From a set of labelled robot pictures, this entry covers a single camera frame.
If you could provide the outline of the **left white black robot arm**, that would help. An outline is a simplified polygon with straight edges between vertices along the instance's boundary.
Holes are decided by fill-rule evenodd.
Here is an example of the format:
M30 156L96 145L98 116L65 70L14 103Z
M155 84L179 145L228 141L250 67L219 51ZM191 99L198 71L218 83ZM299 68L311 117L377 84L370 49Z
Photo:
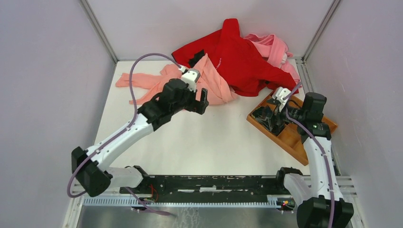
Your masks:
M149 180L133 168L127 171L128 179L113 173L111 164L127 149L145 136L153 133L171 121L172 116L186 110L204 114L209 105L208 89L201 89L201 97L196 99L196 91L180 79L171 79L163 90L145 102L136 112L135 118L114 134L97 145L82 149L76 147L71 152L72 177L76 178L90 197L106 191L112 183L119 187L131 187L138 193L149 189Z

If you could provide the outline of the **salmon orange jacket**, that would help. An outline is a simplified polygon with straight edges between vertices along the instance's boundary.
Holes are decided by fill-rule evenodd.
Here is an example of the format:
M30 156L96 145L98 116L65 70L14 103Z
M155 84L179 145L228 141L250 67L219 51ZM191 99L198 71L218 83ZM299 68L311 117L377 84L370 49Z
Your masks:
M209 56L204 55L194 66L199 71L200 78L196 83L196 99L200 100L201 91L207 89L207 101L209 105L223 105L238 99L238 95L229 86L226 80L213 66ZM159 75L144 73L132 74L132 87L146 89L147 92L136 99L137 105L150 101L158 93L162 93L166 84L171 87L184 88L186 83L181 80L182 72L175 64L168 64L160 71Z

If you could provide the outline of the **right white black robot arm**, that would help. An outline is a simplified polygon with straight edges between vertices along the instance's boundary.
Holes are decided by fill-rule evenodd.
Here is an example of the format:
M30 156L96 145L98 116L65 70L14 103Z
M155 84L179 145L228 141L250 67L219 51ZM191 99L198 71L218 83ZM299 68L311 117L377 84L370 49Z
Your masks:
M289 105L292 91L278 88L268 100L275 105L269 120L274 126L296 124L307 154L311 184L292 168L278 171L274 181L277 192L290 193L296 203L300 228L345 228L354 215L352 203L346 202L332 167L331 132L322 121L327 98L309 92L301 108Z

